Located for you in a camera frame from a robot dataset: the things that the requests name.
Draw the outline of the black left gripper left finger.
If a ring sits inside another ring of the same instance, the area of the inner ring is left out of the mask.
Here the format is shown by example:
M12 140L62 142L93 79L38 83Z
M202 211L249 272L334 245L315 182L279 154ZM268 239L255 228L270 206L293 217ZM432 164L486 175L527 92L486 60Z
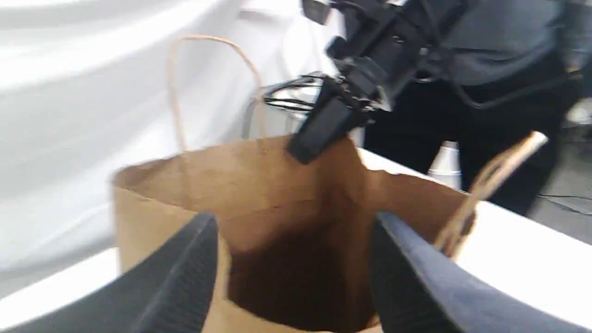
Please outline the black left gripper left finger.
M200 333L216 282L218 225L199 213L114 282L11 333Z

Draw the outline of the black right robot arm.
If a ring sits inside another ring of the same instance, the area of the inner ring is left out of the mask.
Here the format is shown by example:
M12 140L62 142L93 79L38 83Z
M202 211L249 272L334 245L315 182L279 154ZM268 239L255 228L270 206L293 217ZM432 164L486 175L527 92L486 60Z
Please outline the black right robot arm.
M357 4L346 0L303 0L308 19L323 25L332 9L355 11L358 25L336 36L326 49L338 73L325 74L319 95L287 151L309 164L375 111L391 111L392 101L420 65L469 9L467 0L408 0Z

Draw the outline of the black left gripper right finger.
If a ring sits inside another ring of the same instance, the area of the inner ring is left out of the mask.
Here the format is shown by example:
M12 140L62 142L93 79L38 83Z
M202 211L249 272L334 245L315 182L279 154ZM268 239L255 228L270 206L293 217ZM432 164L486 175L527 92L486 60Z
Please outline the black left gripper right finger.
M385 333L587 333L491 287L393 213L377 213L370 286Z

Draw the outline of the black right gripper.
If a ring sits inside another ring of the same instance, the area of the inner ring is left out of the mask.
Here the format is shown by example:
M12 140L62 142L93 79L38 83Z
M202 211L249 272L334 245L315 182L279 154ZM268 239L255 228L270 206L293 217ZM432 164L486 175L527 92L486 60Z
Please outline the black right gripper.
M309 164L338 139L369 120L365 111L390 110L390 99L412 80L431 52L431 9L423 0L402 6L330 0L324 19L336 10L351 13L351 34L336 36L326 55L337 72L326 74L308 117L292 135L287 152Z

